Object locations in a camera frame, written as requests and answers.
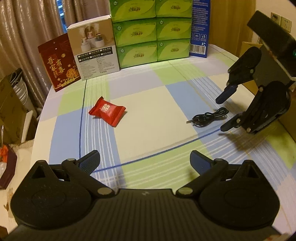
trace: shiny curtain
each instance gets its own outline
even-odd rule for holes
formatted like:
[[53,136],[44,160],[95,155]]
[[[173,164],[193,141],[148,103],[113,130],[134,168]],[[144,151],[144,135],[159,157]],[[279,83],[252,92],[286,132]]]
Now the shiny curtain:
[[252,40],[247,23],[255,7],[256,0],[211,0],[209,42],[239,56],[242,41]]
[[62,34],[56,0],[0,0],[0,79],[22,68],[38,107],[51,83],[37,47]]
[[62,0],[67,27],[110,13],[108,0]]

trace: black cable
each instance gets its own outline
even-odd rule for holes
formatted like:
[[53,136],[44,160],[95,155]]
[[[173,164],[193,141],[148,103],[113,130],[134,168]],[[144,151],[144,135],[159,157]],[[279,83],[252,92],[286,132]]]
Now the black cable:
[[189,120],[186,123],[193,122],[195,125],[197,125],[199,127],[204,127],[204,126],[207,126],[208,124],[210,124],[215,119],[217,119],[221,116],[227,115],[228,113],[229,113],[229,111],[226,108],[221,107],[214,113],[206,112],[204,114],[195,115],[192,118],[192,120]]

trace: window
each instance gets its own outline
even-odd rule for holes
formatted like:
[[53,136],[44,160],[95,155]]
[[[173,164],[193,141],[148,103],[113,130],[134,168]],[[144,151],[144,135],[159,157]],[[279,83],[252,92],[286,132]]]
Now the window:
[[62,21],[64,33],[66,33],[67,32],[67,26],[66,26],[66,22],[65,22],[65,16],[64,16],[64,11],[63,11],[62,0],[57,0],[57,7],[59,9],[59,16],[60,16],[61,21]]

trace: green box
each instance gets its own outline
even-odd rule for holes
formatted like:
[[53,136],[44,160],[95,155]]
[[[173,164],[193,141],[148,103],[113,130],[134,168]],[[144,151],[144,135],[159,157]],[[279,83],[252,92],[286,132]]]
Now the green box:
[[119,65],[127,68],[157,61],[157,41],[117,48]]
[[190,39],[157,41],[157,61],[189,56]]
[[114,23],[113,32],[117,47],[155,41],[156,18]]
[[192,17],[192,0],[155,0],[157,17]]
[[191,38],[191,18],[156,18],[157,40]]
[[154,18],[155,0],[109,0],[112,22]]

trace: plaid tablecloth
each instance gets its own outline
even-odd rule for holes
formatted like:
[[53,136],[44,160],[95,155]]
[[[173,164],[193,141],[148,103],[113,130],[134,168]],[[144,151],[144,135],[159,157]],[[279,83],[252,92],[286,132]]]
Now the plaid tablecloth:
[[[208,58],[190,57],[123,69],[50,90],[34,142],[31,165],[44,159],[59,164],[92,150],[101,164],[92,176],[111,188],[172,188],[198,176],[189,164],[192,150],[232,164],[252,159],[277,192],[281,208],[274,226],[296,230],[296,144],[279,122],[251,136],[242,128],[220,126],[245,110],[253,95],[243,86],[232,100],[215,98],[228,80],[237,57],[210,46]],[[98,98],[126,107],[116,128],[88,114]],[[227,119],[204,128],[186,124],[196,114],[221,106]]]

